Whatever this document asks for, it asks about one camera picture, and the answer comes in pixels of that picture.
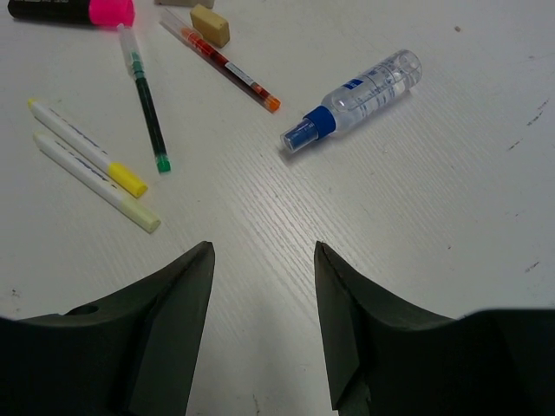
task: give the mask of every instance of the pink highlighter cap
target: pink highlighter cap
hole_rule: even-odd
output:
[[[90,0],[88,17],[96,26],[132,26],[135,19],[133,0]]]

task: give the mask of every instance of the wooden block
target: wooden block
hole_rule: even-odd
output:
[[[214,0],[154,0],[156,4],[162,4],[164,6],[184,6],[184,7],[194,7],[197,4],[202,4],[203,6],[211,9],[214,7]]]
[[[223,48],[230,40],[229,23],[220,15],[197,4],[191,10],[193,27],[208,41]]]

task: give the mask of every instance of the pale yellow marker cap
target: pale yellow marker cap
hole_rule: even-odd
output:
[[[110,163],[110,166],[108,166],[108,176],[136,198],[140,197],[148,189],[147,184],[119,162]]]
[[[161,224],[160,219],[154,213],[131,197],[126,197],[121,201],[120,211],[149,233],[154,232]]]

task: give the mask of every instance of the table surface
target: table surface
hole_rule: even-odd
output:
[[[439,314],[555,306],[555,2],[217,0],[225,54],[282,100],[276,114],[159,26],[151,0],[136,9],[173,162],[164,177],[117,33],[0,12],[0,314],[65,313],[212,241],[187,414],[321,416],[333,413],[317,240]],[[279,134],[403,48],[423,66],[408,96],[283,156]],[[142,200],[163,221],[153,235],[38,151],[29,97],[72,114],[146,180]]]

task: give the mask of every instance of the red pen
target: red pen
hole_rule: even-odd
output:
[[[240,86],[252,98],[261,103],[267,110],[274,113],[281,106],[281,101],[262,88],[249,75],[235,66],[225,56],[220,54],[202,35],[188,26],[172,11],[162,12],[161,25],[186,45],[191,46],[206,58],[214,67]]]

